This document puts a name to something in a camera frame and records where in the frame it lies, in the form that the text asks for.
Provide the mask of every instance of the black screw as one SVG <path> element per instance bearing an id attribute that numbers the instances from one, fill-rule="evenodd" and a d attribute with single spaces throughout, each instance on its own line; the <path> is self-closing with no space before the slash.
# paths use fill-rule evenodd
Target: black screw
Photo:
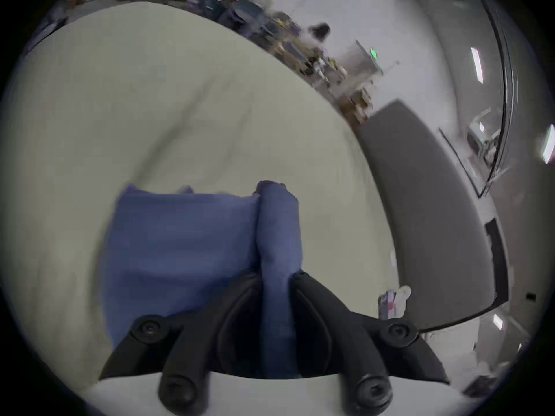
<path id="1" fill-rule="evenodd" d="M 356 388 L 356 399 L 365 408 L 383 408 L 391 402 L 393 393 L 387 378 L 368 378 Z"/>
<path id="2" fill-rule="evenodd" d="M 389 334 L 394 335 L 399 339 L 403 339 L 408 335 L 408 328 L 402 323 L 394 323 L 389 327 Z"/>
<path id="3" fill-rule="evenodd" d="M 160 331 L 160 325 L 158 325 L 158 323 L 154 321 L 144 322 L 140 326 L 140 332 L 149 336 L 155 335 L 159 331 Z"/>
<path id="4" fill-rule="evenodd" d="M 160 399 L 171 411 L 183 412 L 196 401 L 197 387 L 188 378 L 170 376 L 161 390 Z"/>

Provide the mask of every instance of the white table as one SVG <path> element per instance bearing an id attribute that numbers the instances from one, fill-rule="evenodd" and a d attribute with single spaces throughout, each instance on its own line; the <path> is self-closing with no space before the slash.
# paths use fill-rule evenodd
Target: white table
<path id="1" fill-rule="evenodd" d="M 2 279 L 32 345 L 74 389 L 111 351 L 95 269 L 130 181 L 242 196 L 262 179 L 285 183 L 300 202 L 307 272 L 367 315 L 398 286 L 386 216 L 345 121 L 209 20 L 144 2 L 83 17 L 25 58 L 1 120 Z"/>

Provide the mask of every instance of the equipment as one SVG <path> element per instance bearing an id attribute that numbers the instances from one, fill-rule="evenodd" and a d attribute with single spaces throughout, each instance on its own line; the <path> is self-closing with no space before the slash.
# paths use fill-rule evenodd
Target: equipment
<path id="1" fill-rule="evenodd" d="M 408 321 L 352 313 L 304 272 L 292 276 L 290 300 L 299 372 L 303 378 L 340 373 L 348 413 L 383 412 L 393 399 L 390 375 L 448 384 L 440 361 Z M 154 380 L 153 373 L 162 372 L 158 399 L 163 406 L 177 415 L 199 415 L 209 403 L 211 371 L 261 378 L 261 301 L 260 276 L 249 273 L 203 309 L 142 316 L 108 359 L 100 380 L 149 374 Z"/>

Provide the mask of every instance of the folded blue towel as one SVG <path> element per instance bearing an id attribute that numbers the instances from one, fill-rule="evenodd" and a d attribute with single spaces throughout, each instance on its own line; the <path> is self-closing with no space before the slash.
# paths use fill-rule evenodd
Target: folded blue towel
<path id="1" fill-rule="evenodd" d="M 192 311 L 229 281 L 261 269 L 262 365 L 268 378 L 294 377 L 290 276 L 301 269 L 299 205 L 284 185 L 260 182 L 246 198 L 152 194 L 129 186 L 118 200 L 101 258 L 101 300 L 117 345 L 146 314 Z"/>

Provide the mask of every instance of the white object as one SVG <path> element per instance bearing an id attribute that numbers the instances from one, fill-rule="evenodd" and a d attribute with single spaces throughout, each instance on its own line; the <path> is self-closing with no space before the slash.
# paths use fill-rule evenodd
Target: white object
<path id="1" fill-rule="evenodd" d="M 484 83 L 484 76 L 482 74 L 482 63 L 480 62 L 480 53 L 476 48 L 471 48 L 472 59 L 474 60 L 474 68 L 476 69 L 476 80 Z"/>
<path id="2" fill-rule="evenodd" d="M 403 317 L 407 308 L 407 299 L 412 293 L 411 287 L 403 285 L 397 290 L 395 299 L 393 300 L 393 315 L 395 317 Z"/>
<path id="3" fill-rule="evenodd" d="M 102 380 L 84 399 L 107 416 L 173 416 L 158 398 L 161 373 Z M 458 416 L 475 399 L 449 385 L 390 377 L 393 400 L 381 416 Z M 210 373 L 205 416 L 345 416 L 338 374 L 287 380 Z"/>
<path id="4" fill-rule="evenodd" d="M 545 143 L 543 145 L 542 158 L 545 163 L 551 162 L 555 155 L 555 127 L 550 125 L 545 135 Z"/>
<path id="5" fill-rule="evenodd" d="M 493 315 L 493 323 L 498 329 L 503 329 L 503 319 L 498 315 Z"/>

